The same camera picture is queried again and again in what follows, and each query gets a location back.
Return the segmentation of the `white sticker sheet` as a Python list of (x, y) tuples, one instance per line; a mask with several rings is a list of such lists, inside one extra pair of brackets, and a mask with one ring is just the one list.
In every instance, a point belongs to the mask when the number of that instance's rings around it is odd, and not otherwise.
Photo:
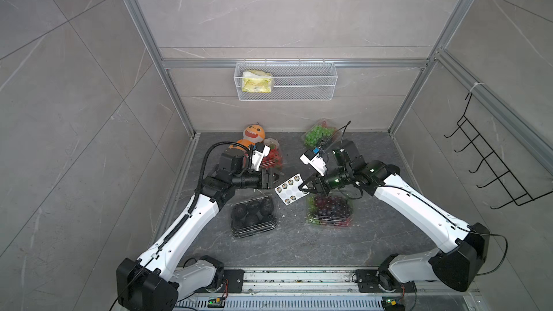
[(308, 195), (308, 192), (301, 191), (300, 185), (303, 179), (300, 174), (295, 174), (290, 179), (274, 188), (276, 195), (285, 205), (290, 205)]

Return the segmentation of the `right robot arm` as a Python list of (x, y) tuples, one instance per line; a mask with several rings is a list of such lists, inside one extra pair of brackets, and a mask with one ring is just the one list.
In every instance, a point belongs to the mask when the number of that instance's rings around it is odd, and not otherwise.
[(347, 140), (332, 152), (337, 167), (326, 167), (319, 148), (301, 155), (315, 169), (301, 191), (328, 195), (352, 186), (390, 205), (435, 244), (435, 249), (411, 255), (388, 256), (377, 270), (380, 288), (394, 292), (409, 282), (439, 281), (458, 292), (468, 291), (484, 265), (490, 231), (480, 223), (470, 225), (428, 200), (400, 176), (399, 168), (374, 160), (367, 162), (354, 142)]

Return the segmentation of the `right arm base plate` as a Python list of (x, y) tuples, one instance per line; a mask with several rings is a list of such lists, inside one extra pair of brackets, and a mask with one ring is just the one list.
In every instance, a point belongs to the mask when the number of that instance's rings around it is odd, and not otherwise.
[(387, 272), (377, 269), (357, 269), (351, 276), (352, 282), (357, 284), (362, 293), (414, 293), (417, 291), (413, 282), (401, 283)]

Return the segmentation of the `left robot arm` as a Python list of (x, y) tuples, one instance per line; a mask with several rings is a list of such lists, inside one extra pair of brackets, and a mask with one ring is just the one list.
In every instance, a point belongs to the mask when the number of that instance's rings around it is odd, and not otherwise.
[[(205, 174), (211, 152), (226, 150), (213, 176)], [(178, 264), (202, 229), (223, 209), (238, 189), (269, 189), (277, 176), (261, 163), (270, 153), (263, 143), (245, 146), (223, 141), (204, 155), (190, 202), (166, 232), (138, 259), (125, 259), (117, 268), (115, 304), (127, 310), (172, 310), (181, 299), (199, 289), (217, 292), (223, 287), (224, 265), (203, 256), (190, 266)]]

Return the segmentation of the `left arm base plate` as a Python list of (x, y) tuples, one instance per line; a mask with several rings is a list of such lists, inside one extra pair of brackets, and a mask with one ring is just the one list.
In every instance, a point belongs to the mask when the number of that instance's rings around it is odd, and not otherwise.
[(242, 293), (245, 271), (243, 269), (224, 269), (218, 272), (215, 277), (217, 292)]

